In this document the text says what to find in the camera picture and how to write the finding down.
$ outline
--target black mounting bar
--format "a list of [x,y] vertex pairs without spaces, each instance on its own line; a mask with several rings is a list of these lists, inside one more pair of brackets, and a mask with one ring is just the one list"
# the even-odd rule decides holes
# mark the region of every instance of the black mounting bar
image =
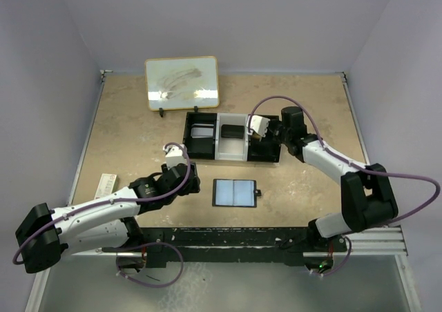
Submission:
[[[141,228],[146,242],[173,244],[186,262],[276,262],[304,266],[303,253],[345,252],[339,237],[332,240],[309,239],[305,227],[266,228]],[[148,248],[148,268],[166,267],[179,262],[175,251],[166,246]]]

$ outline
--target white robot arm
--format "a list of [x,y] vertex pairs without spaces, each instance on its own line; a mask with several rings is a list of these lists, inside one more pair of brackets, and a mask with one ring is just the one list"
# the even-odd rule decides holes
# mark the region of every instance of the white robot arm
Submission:
[[[174,146],[167,150],[161,173],[136,179],[112,195],[54,209],[49,209],[46,203],[34,206],[15,233],[26,272],[42,271],[73,253],[142,243],[142,232],[134,217],[169,205],[178,195],[199,193],[196,165],[191,163],[189,177],[176,193],[155,201],[143,202],[142,199],[172,192],[183,182],[186,172],[187,161]],[[49,225],[57,219],[61,221]],[[48,228],[35,235],[44,226]]]
[[[316,135],[307,133],[304,114],[299,107],[283,108],[281,120],[254,115],[249,128],[261,137],[271,133],[291,155],[321,170],[340,185],[341,212],[312,220],[309,228],[315,238],[363,231],[398,215],[388,178],[370,176],[359,169],[385,172],[383,166],[357,162],[320,141]],[[365,191],[369,190],[372,193],[366,195]]]

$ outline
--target white wall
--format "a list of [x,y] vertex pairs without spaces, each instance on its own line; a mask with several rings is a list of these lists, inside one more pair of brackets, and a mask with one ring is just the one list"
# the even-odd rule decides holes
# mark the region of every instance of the white wall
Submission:
[[63,0],[0,0],[0,306],[23,311],[34,277],[14,266],[35,205],[66,204],[99,72]]
[[[391,0],[350,70],[349,88],[370,159],[442,182],[442,0]],[[392,183],[400,213],[434,191]],[[441,310],[441,202],[402,221],[425,311]]]
[[389,0],[66,0],[99,67],[215,55],[220,70],[343,71]]

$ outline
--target small whiteboard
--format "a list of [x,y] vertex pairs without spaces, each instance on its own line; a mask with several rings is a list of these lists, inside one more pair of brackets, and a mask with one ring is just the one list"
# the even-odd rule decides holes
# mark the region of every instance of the small whiteboard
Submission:
[[151,110],[207,108],[220,103],[215,57],[147,59],[145,69]]

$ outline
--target cable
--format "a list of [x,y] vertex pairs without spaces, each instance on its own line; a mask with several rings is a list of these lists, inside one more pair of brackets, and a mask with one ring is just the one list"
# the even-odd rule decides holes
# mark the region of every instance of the cable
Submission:
[[393,222],[398,222],[401,220],[404,220],[408,217],[410,217],[411,215],[419,212],[420,210],[422,210],[423,208],[427,207],[428,205],[430,205],[434,200],[436,200],[436,198],[439,196],[439,194],[441,193],[441,185],[435,180],[432,179],[431,177],[426,177],[426,176],[420,176],[420,175],[411,175],[411,174],[401,174],[401,173],[389,173],[389,172],[377,172],[375,170],[369,170],[363,167],[360,167],[354,163],[349,163],[347,159],[345,159],[344,157],[336,154],[335,152],[333,152],[332,150],[330,150],[327,145],[325,144],[325,142],[323,141],[323,138],[320,135],[318,126],[316,125],[316,122],[313,120],[313,117],[310,115],[310,113],[307,111],[307,109],[301,105],[298,101],[296,101],[295,99],[292,99],[290,97],[287,96],[270,96],[267,98],[264,98],[263,100],[261,100],[259,103],[256,104],[256,106],[253,108],[253,110],[251,111],[250,115],[249,115],[249,119],[247,122],[247,129],[249,131],[249,133],[251,132],[250,129],[250,124],[251,124],[251,118],[253,117],[253,115],[255,114],[255,111],[258,109],[258,107],[264,103],[267,100],[270,99],[285,99],[288,101],[291,101],[292,103],[294,103],[295,105],[297,105],[303,112],[304,114],[309,118],[313,129],[315,130],[316,135],[318,136],[318,141],[320,143],[320,145],[324,148],[324,150],[331,156],[335,157],[336,159],[345,162],[346,164],[349,164],[351,167],[356,168],[357,170],[360,170],[361,172],[368,174],[368,175],[378,175],[378,176],[383,176],[383,177],[397,177],[397,178],[401,178],[401,179],[417,179],[419,181],[425,181],[425,182],[429,182],[431,184],[434,184],[435,186],[435,191],[433,196],[431,196],[427,201],[423,202],[421,205],[417,206],[416,208],[412,209],[411,211],[401,215],[400,217],[396,217],[394,219],[388,220],[382,224],[379,225],[385,225],[385,224],[391,224]]
[[182,257],[180,250],[178,250],[172,244],[169,244],[166,242],[151,242],[151,243],[145,243],[145,244],[135,246],[135,247],[130,247],[130,248],[119,248],[118,252],[137,250],[140,248],[147,248],[148,246],[155,246],[155,245],[167,246],[177,253],[177,255],[180,259],[180,271],[178,272],[177,276],[175,276],[173,278],[173,280],[171,280],[167,283],[162,283],[162,284],[149,284],[149,283],[145,283],[143,281],[139,281],[137,279],[134,279],[133,277],[130,277],[129,275],[127,275],[125,272],[122,271],[121,267],[118,264],[118,259],[116,260],[116,265],[117,265],[117,270],[118,270],[117,275],[121,275],[122,277],[126,278],[129,281],[132,281],[136,284],[141,284],[142,286],[147,286],[148,288],[165,288],[165,287],[170,286],[170,285],[174,284],[175,282],[177,282],[183,272],[183,269],[184,269],[184,258]]
[[146,263],[147,259],[144,257],[144,255],[146,254],[146,247],[141,249],[141,259],[143,260],[144,263]]
[[[171,146],[171,145],[172,146],[177,146],[182,151],[183,156],[186,158],[186,161],[187,161],[187,171],[186,171],[186,175],[184,176],[184,179],[182,180],[182,182],[175,189],[169,191],[168,193],[160,195],[160,196],[155,196],[155,197],[150,197],[150,198],[117,198],[117,199],[114,200],[115,203],[118,203],[118,202],[139,202],[139,203],[154,202],[155,200],[160,200],[160,199],[172,196],[173,194],[177,193],[186,184],[187,179],[189,178],[189,175],[191,173],[191,160],[189,158],[189,155],[187,154],[186,149],[183,148],[182,146],[180,146],[178,143],[170,142],[170,143],[167,143],[164,147],[167,148],[168,146]],[[109,201],[109,200],[105,200],[103,202],[97,202],[97,203],[94,203],[94,204],[90,204],[90,205],[84,206],[82,208],[78,208],[77,210],[68,212],[66,214],[66,217],[72,217],[75,214],[78,214],[78,213],[90,210],[91,208],[95,208],[95,207],[98,207],[98,206],[109,204],[110,202],[111,201]],[[23,249],[25,248],[25,246],[28,245],[29,242],[31,242],[33,239],[35,239],[38,235],[40,235],[41,233],[47,231],[51,226],[57,224],[60,221],[63,221],[64,219],[65,219],[65,216],[57,217],[53,221],[48,222],[47,224],[42,226],[40,229],[35,231],[19,247],[17,252],[14,254],[14,257],[12,258],[12,263],[15,264],[15,265],[22,265],[22,264],[24,264],[24,261],[23,260],[18,260],[18,258],[19,258],[19,255],[21,254],[21,252],[23,251]]]
[[329,243],[329,254],[328,254],[327,257],[333,258],[333,252],[334,252],[333,241],[330,241],[330,243]]

